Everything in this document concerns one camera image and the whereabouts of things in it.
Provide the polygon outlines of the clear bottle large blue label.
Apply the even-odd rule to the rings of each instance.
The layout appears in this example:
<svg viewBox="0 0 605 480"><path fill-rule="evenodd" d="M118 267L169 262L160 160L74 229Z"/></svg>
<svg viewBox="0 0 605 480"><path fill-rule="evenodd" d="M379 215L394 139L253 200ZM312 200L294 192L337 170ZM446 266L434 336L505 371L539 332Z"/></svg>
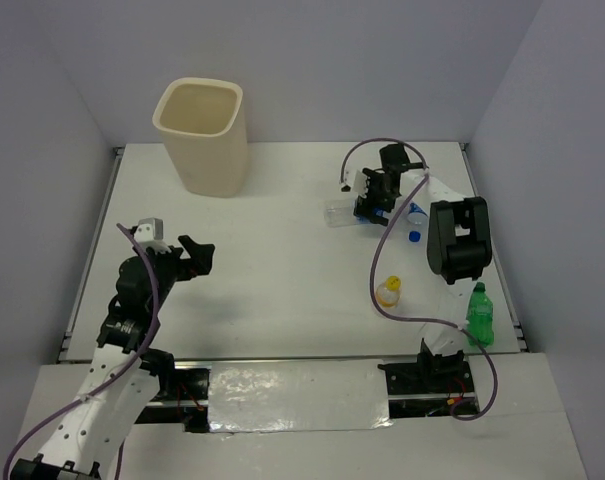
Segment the clear bottle large blue label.
<svg viewBox="0 0 605 480"><path fill-rule="evenodd" d="M365 217L354 214L357 198L329 200L324 203L324 220L328 227L346 227L370 224Z"/></svg>

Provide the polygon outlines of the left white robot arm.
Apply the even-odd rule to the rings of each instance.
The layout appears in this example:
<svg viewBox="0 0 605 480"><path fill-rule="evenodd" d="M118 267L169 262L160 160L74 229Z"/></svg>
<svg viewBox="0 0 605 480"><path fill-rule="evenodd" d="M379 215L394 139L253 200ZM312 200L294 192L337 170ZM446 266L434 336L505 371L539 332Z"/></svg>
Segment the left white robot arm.
<svg viewBox="0 0 605 480"><path fill-rule="evenodd" d="M122 232L135 254L118 269L86 376L69 404L18 440L5 479L100 479L119 470L125 439L147 403L177 389L173 355L151 346L159 311L176 283L211 272L215 247L188 235L169 246L143 225Z"/></svg>

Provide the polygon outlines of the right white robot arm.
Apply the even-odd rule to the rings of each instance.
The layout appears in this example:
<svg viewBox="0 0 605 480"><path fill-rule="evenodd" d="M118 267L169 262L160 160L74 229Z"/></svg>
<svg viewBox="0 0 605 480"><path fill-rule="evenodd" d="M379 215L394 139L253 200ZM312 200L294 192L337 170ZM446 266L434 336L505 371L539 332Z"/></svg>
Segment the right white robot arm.
<svg viewBox="0 0 605 480"><path fill-rule="evenodd" d="M346 166L341 166L344 191L357 192L353 215L385 228L374 252L369 270L368 289L373 307L383 317L402 323L422 323L429 327L418 354L417 380L428 391L439 391L462 361L459 340L465 338L485 355L486 346L473 334L465 309L470 297L493 259L488 205L480 196L463 196L435 178L424 155L406 141L379 137L357 143L358 148L383 142L379 151L381 166L357 172L352 184L346 183ZM403 317L388 312L377 293L376 270L383 247L400 215L414 198L425 193L429 204L426 261L431 272L449 288L447 306L463 309L440 313L436 318Z"/></svg>

